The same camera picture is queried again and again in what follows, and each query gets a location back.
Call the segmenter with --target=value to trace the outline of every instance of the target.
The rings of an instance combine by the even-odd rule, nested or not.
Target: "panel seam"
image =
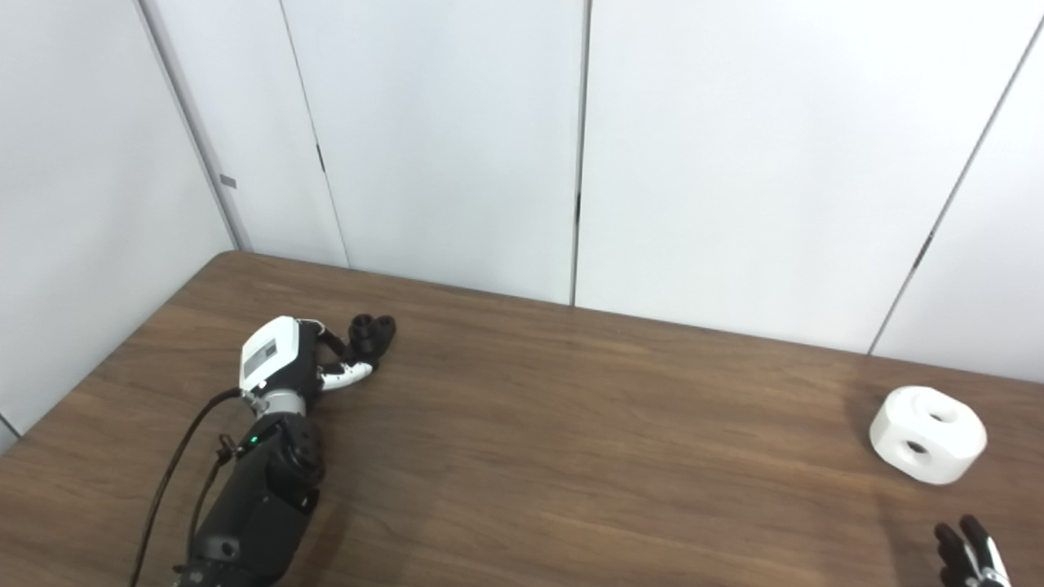
[[[972,147],[972,151],[969,154],[968,160],[965,161],[965,166],[960,169],[960,173],[957,174],[957,180],[953,183],[953,188],[946,197],[946,202],[943,204],[943,208],[940,210],[939,216],[935,217],[935,222],[931,226],[931,230],[928,231],[928,236],[925,239],[924,244],[921,245],[921,250],[915,259],[914,265],[910,267],[909,272],[907,272],[906,279],[903,280],[902,286],[899,287],[899,291],[896,294],[895,300],[892,301],[888,313],[884,315],[884,321],[881,322],[881,326],[877,330],[877,335],[874,336],[874,342],[871,343],[870,349],[867,351],[868,355],[873,355],[874,351],[877,350],[877,345],[881,342],[881,336],[888,327],[888,323],[892,322],[892,316],[895,314],[896,308],[899,306],[899,302],[902,300],[910,281],[914,279],[914,274],[916,274],[918,268],[921,266],[921,261],[924,259],[928,249],[931,246],[931,242],[935,238],[935,233],[939,231],[940,226],[946,218],[946,214],[950,211],[950,206],[953,204],[954,197],[964,185],[965,178],[968,175],[968,170],[975,162],[975,157],[982,147],[982,143],[986,141],[987,135],[990,134],[990,130],[993,127],[994,122],[996,122],[997,115],[1000,113],[1000,109],[1003,108],[1004,101],[1007,99],[1007,95],[1015,86],[1015,81],[1019,77],[1019,73],[1022,71],[1022,66],[1025,65],[1026,60],[1029,57],[1029,53],[1034,50],[1034,46],[1037,44],[1037,40],[1040,38],[1042,29],[1044,29],[1044,15],[1041,16],[1040,22],[1037,23],[1037,28],[1034,29],[1034,33],[1029,37],[1029,42],[1026,44],[1026,48],[1022,51],[1019,62],[1015,65],[1015,69],[1012,71],[1012,75],[1009,77],[1007,84],[1004,86],[1004,90],[1000,93],[1000,97],[997,98],[997,103],[994,105],[993,112],[990,113],[990,118],[987,119],[986,125],[982,127],[982,132],[979,133],[978,140],[975,141],[975,145]]]
[[[580,249],[580,198],[584,194],[584,142],[587,134],[588,70],[591,61],[591,11],[594,0],[584,2],[584,32],[580,40],[580,96],[576,134],[576,188],[573,193],[573,250],[569,268],[569,305],[576,306],[576,272]]]
[[[305,74],[301,71],[301,61],[298,58],[298,46],[293,43],[293,33],[290,31],[290,19],[286,18],[286,6],[283,0],[279,0],[279,11],[283,15],[283,27],[286,29],[286,39],[290,43],[290,54],[293,55],[293,67],[298,69],[298,83],[301,85],[301,95],[305,100],[305,112],[308,113],[308,124],[312,130],[312,139],[315,141],[315,150],[319,154],[319,167],[323,169],[323,180],[327,186],[327,196],[330,198],[330,208],[333,210],[333,219],[337,224],[337,234],[340,235],[340,246],[345,252],[345,264],[351,268],[352,260],[348,254],[348,240],[345,238],[345,227],[340,224],[340,214],[337,211],[337,201],[333,197],[333,187],[330,185],[330,173],[327,172],[326,162],[323,160],[323,148],[319,146],[319,135],[315,131],[315,116],[312,114],[312,104],[308,100],[308,90],[305,88]]]
[[[224,201],[221,190],[217,187],[218,172],[204,151],[201,141],[203,136],[198,125],[189,116],[189,109],[185,98],[185,93],[174,79],[173,70],[170,67],[170,57],[164,51],[163,47],[160,46],[160,42],[157,41],[158,36],[156,33],[157,25],[155,19],[148,13],[148,8],[145,6],[143,0],[134,0],[134,5],[138,9],[138,18],[145,27],[145,37],[148,38],[148,43],[152,46],[152,53],[156,56],[157,65],[160,66],[163,78],[167,83],[168,91],[174,98],[174,108],[177,110],[182,124],[185,126],[185,130],[189,135],[189,142],[192,144],[192,150],[195,151],[196,159],[199,161],[204,174],[207,177],[207,184],[210,186],[211,196],[217,205],[217,212],[221,216],[221,221],[224,222],[224,230],[229,233],[229,238],[232,240],[232,246],[236,251],[243,251],[245,238],[243,235],[236,232],[235,228],[232,226],[232,221],[229,220],[229,204]]]
[[[10,421],[7,420],[7,417],[4,416],[2,413],[0,413],[0,422],[3,422],[3,425],[7,426],[7,429],[10,430],[10,433],[15,435],[16,439],[22,438],[22,433],[18,431],[18,428],[16,428],[15,425],[11,424]]]

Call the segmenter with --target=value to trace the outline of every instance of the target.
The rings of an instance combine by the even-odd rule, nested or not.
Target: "white wall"
[[[355,268],[568,302],[583,0],[288,0]]]
[[[577,304],[867,352],[1040,0],[597,0]]]
[[[243,249],[347,266],[279,0],[141,0]]]
[[[5,2],[0,88],[0,412],[24,432],[231,241],[136,3]]]
[[[874,354],[1044,382],[1041,41]]]
[[[18,437],[7,426],[0,424],[0,454],[6,452],[17,440]]]

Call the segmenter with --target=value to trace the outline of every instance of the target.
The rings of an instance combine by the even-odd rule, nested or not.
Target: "robotic arm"
[[[944,567],[939,577],[946,587],[1012,587],[1000,550],[975,516],[960,518],[960,531],[968,542],[949,524],[935,526],[939,556]]]
[[[346,345],[321,322],[280,316],[246,341],[239,386],[257,420],[231,451],[235,467],[194,532],[175,586],[267,587],[283,577],[326,472],[308,409],[373,373],[395,332],[390,316],[360,314]],[[339,359],[319,365],[318,343]]]

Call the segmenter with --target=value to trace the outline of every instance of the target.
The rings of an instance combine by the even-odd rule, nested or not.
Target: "black cable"
[[[177,467],[177,462],[182,459],[182,453],[185,452],[185,447],[188,446],[189,441],[192,439],[192,433],[195,429],[199,427],[199,423],[203,419],[210,414],[211,409],[226,401],[236,397],[239,397],[239,388],[232,388],[231,390],[226,390],[207,402],[207,405],[203,406],[199,414],[196,415],[192,423],[189,424],[188,429],[185,430],[185,436],[182,438],[182,442],[177,444],[177,448],[174,449],[174,454],[170,457],[170,464],[167,465],[167,470],[163,472],[163,477],[160,479],[160,486],[156,488],[156,495],[152,496],[152,503],[148,508],[148,514],[145,516],[145,527],[141,531],[141,541],[138,544],[138,555],[135,557],[134,568],[130,571],[130,582],[129,587],[136,587],[138,585],[138,577],[141,574],[142,563],[145,562],[145,550],[148,549],[148,538],[152,534],[152,522],[156,521],[156,513],[160,510],[160,501],[163,499],[163,492],[167,490],[167,484],[170,483],[171,475],[174,474],[174,469]]]
[[[186,563],[192,562],[192,541],[195,538],[196,525],[199,523],[199,513],[203,511],[203,502],[207,500],[207,492],[209,492],[211,486],[214,485],[214,479],[217,478],[217,472],[224,466],[226,463],[231,461],[232,456],[236,453],[236,445],[232,442],[232,438],[228,435],[221,435],[219,440],[221,442],[221,448],[217,450],[217,460],[214,461],[214,465],[211,466],[210,472],[207,473],[207,479],[203,482],[203,489],[199,491],[199,497],[196,498],[195,508],[192,509],[192,519],[189,520],[189,538],[185,547]]]

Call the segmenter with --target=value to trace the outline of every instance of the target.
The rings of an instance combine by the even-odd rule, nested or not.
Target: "wooden table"
[[[399,334],[314,413],[329,474],[282,585],[935,586],[932,526],[966,512],[1018,587],[1044,583],[1041,385],[230,253],[0,459],[0,584],[125,584],[160,474],[245,338],[359,312]],[[953,486],[869,447],[911,383],[990,430]],[[200,427],[141,585],[172,581],[216,435],[250,422],[229,402]]]

